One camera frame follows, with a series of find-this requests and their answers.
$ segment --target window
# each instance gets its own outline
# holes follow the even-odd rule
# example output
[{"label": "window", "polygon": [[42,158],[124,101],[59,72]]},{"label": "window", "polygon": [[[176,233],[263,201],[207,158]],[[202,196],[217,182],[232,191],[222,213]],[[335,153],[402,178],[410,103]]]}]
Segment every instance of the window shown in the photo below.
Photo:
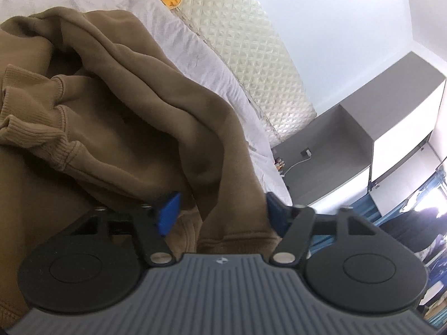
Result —
[{"label": "window", "polygon": [[430,190],[430,192],[414,207],[414,210],[421,211],[433,207],[438,208],[438,217],[447,213],[447,197],[444,185]]}]

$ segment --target gray cabinet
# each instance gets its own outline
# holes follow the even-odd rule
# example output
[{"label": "gray cabinet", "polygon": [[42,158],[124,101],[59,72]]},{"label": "gray cabinet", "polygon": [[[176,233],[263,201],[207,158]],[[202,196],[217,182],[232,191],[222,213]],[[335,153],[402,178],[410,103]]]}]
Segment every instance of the gray cabinet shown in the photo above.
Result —
[{"label": "gray cabinet", "polygon": [[433,129],[445,77],[409,53],[275,147],[285,169],[309,147],[311,160],[285,176],[295,204],[310,205],[370,167],[376,180]]}]

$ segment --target white mattress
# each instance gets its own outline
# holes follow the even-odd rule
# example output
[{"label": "white mattress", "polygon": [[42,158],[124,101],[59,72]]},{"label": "white mattress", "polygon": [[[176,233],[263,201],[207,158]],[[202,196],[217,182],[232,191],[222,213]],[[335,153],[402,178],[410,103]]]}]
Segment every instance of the white mattress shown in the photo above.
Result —
[{"label": "white mattress", "polygon": [[255,110],[222,60],[160,0],[0,0],[0,21],[53,6],[79,11],[124,9],[146,26],[167,57],[185,76],[224,98],[236,111],[249,144],[253,167],[265,192],[291,205],[289,192],[274,166],[269,141]]}]

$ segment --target blue curtain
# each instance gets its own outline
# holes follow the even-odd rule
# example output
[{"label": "blue curtain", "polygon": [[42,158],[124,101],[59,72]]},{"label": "blue curtain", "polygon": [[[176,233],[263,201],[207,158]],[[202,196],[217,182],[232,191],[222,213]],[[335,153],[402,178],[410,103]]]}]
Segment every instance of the blue curtain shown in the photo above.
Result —
[{"label": "blue curtain", "polygon": [[[443,183],[444,179],[445,173],[444,170],[441,168],[440,170],[436,171],[426,182],[424,182],[424,184],[421,185],[421,187],[419,188],[420,194],[417,197],[416,203],[420,202],[429,193],[430,190],[438,188]],[[390,219],[401,215],[401,208],[404,207],[406,203],[407,200],[404,200],[383,217],[381,216],[381,213],[377,209],[377,206],[369,193],[358,199],[351,206],[354,208],[354,212],[361,215],[362,217],[365,217],[371,223],[374,223],[375,226],[379,226],[386,221],[389,221]],[[315,235],[312,238],[310,246],[311,254],[317,252],[321,248],[332,244],[334,240],[335,237],[333,235]]]}]

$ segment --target brown hoodie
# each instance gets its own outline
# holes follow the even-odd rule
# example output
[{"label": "brown hoodie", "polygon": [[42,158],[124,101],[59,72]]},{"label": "brown hoodie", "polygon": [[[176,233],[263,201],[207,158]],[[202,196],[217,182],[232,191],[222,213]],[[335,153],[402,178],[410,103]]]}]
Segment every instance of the brown hoodie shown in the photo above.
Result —
[{"label": "brown hoodie", "polygon": [[27,310],[21,260],[98,202],[118,210],[181,191],[188,211],[166,238],[176,255],[277,244],[233,109],[184,77],[131,13],[9,19],[0,82],[1,326]]}]

